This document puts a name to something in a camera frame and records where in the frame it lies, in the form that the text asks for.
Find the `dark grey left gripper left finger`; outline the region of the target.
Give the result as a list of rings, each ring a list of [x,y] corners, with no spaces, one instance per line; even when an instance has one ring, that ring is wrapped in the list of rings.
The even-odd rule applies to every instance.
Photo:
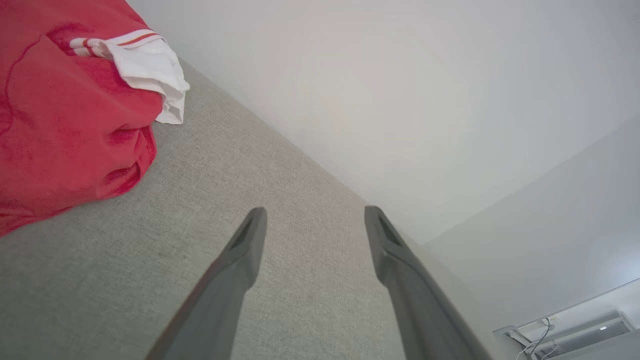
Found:
[[[146,356],[149,360],[228,360],[243,299],[258,278],[268,215],[251,209]]]

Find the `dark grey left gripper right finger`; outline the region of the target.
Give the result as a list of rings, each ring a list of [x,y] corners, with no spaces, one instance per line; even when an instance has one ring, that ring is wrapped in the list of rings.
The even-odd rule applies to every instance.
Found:
[[[491,360],[489,349],[383,210],[365,207],[375,275],[386,287],[408,360]]]

